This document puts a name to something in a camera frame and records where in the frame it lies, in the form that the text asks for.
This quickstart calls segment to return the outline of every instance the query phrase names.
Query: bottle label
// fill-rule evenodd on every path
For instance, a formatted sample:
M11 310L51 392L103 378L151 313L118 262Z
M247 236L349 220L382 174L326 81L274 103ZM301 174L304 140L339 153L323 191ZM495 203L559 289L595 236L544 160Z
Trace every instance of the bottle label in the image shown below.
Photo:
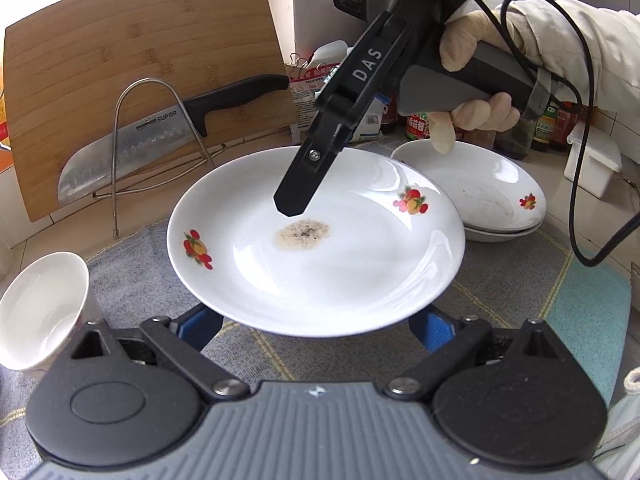
M534 140L542 142L543 144L548 144L551 133L556 126L557 118L558 108L554 104L549 104L549 106L546 107L545 113L536 123L536 129L533 132Z
M398 122L398 109L396 108L396 95L391 96L389 104L385 105L382 115L382 124L395 124Z

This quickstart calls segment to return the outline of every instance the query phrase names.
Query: checkered mat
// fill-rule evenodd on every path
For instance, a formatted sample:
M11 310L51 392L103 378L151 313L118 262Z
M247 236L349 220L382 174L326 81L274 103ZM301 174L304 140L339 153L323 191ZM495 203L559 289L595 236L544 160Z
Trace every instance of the checkered mat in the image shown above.
M153 315L177 317L198 301L175 275L166 252L167 222L148 226L88 262L92 287L114 328ZM436 301L452 316L478 314L517 327L544 317L610 399L622 355L630 285L606 265L587 269L566 237L544 225L501 244L469 242L456 280ZM336 339L276 336L227 321L203 353L254 386L261 380L383 383L426 351L408 324ZM27 376L0 368L0 469L25 476L39 457L24 426L34 388Z

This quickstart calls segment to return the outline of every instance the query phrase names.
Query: white plastic box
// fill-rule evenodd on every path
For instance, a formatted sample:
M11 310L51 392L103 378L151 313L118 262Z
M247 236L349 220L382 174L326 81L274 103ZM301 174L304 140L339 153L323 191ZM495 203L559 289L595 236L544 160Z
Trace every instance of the white plastic box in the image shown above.
M567 137L567 142L571 145L571 153L564 167L564 176L572 182L575 177L575 167L583 135L584 123L577 123ZM602 198L613 173L620 173L620 171L622 171L622 161L615 140L592 126L589 129L587 149L584 152L578 186L592 195Z

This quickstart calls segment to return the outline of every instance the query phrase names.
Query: gloved hand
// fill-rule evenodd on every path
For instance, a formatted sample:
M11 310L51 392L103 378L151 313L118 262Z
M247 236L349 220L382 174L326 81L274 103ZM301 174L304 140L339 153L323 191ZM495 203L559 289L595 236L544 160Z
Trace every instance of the gloved hand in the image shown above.
M495 11L494 14L499 20L499 13ZM526 19L510 11L507 14L507 29L516 46L523 51L523 34L533 35ZM450 72L462 69L471 60L478 41L485 41L509 52L507 44L489 17L482 10L474 10L447 25L440 40L440 59L443 67ZM428 118L433 147L439 153L449 153L456 141L454 125L463 130L503 132L516 125L520 113L511 106L511 96L500 92L488 101L468 101L451 113L433 112L428 114Z

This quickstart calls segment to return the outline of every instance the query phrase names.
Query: black round pad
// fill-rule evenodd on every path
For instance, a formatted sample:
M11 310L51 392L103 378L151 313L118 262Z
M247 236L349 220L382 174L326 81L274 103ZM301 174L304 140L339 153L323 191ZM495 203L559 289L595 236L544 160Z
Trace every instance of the black round pad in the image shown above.
M588 381L554 359L471 368L437 390L434 418L473 457L525 468L570 465L590 458L606 423Z
M116 424L145 405L145 394L128 383L97 383L84 387L71 398L74 415L93 424Z
M162 368L97 357L64 371L43 378L26 425L39 447L69 465L149 460L178 442L200 415L194 387Z

